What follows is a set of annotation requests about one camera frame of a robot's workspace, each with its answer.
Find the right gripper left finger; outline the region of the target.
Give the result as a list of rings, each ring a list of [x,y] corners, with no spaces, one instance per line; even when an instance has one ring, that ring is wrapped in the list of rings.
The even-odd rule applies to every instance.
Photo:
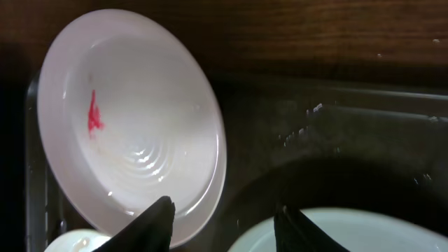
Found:
[[[175,210],[170,197],[161,197],[94,252],[168,252]]]

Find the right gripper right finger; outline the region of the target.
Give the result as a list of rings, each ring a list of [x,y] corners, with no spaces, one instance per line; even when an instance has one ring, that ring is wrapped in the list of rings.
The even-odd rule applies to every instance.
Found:
[[[301,210],[279,205],[274,215],[277,252],[349,252]]]

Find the white plate top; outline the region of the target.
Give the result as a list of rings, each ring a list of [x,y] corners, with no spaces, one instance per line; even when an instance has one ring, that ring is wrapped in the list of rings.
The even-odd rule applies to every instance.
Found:
[[[163,196],[176,207],[172,248],[211,219],[227,167],[221,110],[160,24],[119,9],[72,21],[45,56],[37,111],[60,188],[97,230],[118,234]]]

